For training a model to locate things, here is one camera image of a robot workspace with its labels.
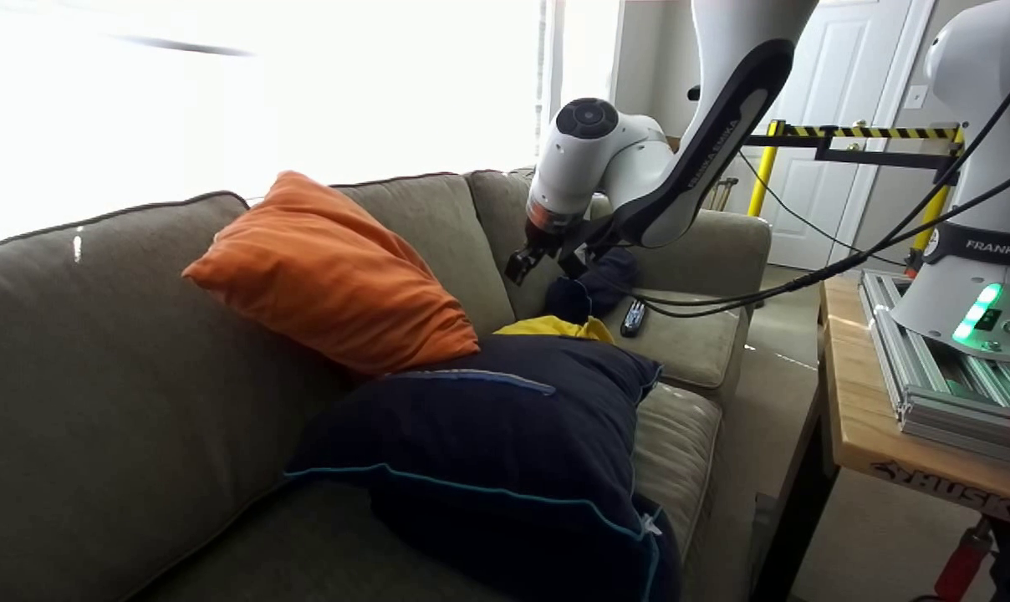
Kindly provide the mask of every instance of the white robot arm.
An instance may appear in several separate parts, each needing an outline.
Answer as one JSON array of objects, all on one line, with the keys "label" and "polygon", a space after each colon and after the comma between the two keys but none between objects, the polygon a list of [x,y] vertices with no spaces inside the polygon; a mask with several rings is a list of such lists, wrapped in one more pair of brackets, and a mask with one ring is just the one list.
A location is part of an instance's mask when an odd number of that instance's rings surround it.
[{"label": "white robot arm", "polygon": [[[661,127],[605,101],[570,101],[551,121],[533,192],[529,243],[505,274],[521,280],[544,253],[589,257],[613,243],[681,238],[706,192],[781,90],[815,0],[692,0],[697,107],[680,150]],[[595,195],[613,215],[584,221]]]},{"label": "white robot arm", "polygon": [[[967,121],[967,144],[1010,96],[1010,0],[956,14],[926,57],[934,96]],[[964,165],[954,208],[1010,176],[1010,102]],[[1010,362],[1010,187],[948,218],[893,309],[904,329],[967,354]]]}]

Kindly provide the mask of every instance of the table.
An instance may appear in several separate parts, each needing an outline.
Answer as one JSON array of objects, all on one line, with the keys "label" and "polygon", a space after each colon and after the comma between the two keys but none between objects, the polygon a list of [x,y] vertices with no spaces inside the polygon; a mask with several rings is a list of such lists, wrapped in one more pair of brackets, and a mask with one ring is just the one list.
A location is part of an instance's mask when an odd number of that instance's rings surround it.
[{"label": "table", "polygon": [[854,277],[821,284],[819,389],[802,427],[793,489],[781,501],[753,598],[790,598],[796,569],[840,468],[907,486],[1010,522],[1010,468],[938,442],[898,433],[876,357],[869,313]]}]

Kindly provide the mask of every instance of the navy blue pillow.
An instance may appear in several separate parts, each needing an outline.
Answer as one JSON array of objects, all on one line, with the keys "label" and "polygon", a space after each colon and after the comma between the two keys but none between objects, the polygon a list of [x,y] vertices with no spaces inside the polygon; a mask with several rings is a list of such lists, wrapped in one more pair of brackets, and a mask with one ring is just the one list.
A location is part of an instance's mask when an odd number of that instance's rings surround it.
[{"label": "navy blue pillow", "polygon": [[[521,598],[559,598],[561,583],[577,598],[607,585],[651,598],[676,555],[632,494],[635,408],[655,379],[655,362],[613,345],[496,334],[471,357],[347,393],[303,427],[286,474],[368,486],[402,539]],[[556,549],[570,566],[539,588],[549,559],[500,566],[500,549]]]}]

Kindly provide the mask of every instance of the green light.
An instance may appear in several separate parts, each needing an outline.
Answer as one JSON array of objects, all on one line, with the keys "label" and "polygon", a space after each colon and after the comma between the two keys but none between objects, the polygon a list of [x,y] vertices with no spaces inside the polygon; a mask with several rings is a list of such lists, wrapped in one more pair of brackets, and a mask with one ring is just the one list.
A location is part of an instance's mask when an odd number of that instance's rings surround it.
[{"label": "green light", "polygon": [[976,303],[992,303],[1000,296],[1003,284],[986,284],[978,294],[976,294]]},{"label": "green light", "polygon": [[974,323],[959,323],[959,329],[954,329],[954,340],[969,340],[969,334],[974,334]]},{"label": "green light", "polygon": [[967,311],[967,321],[976,323],[976,321],[983,319],[983,311],[986,311],[986,309],[974,303],[974,309]]}]

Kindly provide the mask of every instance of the window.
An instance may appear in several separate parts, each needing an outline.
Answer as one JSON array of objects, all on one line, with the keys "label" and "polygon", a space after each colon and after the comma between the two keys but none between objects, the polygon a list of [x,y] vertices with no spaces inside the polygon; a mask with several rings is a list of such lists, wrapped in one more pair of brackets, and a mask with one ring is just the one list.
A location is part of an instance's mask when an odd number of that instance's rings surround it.
[{"label": "window", "polygon": [[536,159],[543,0],[0,0],[0,238]]},{"label": "window", "polygon": [[559,107],[576,96],[615,101],[621,10],[624,0],[543,4],[543,121],[549,121]]}]

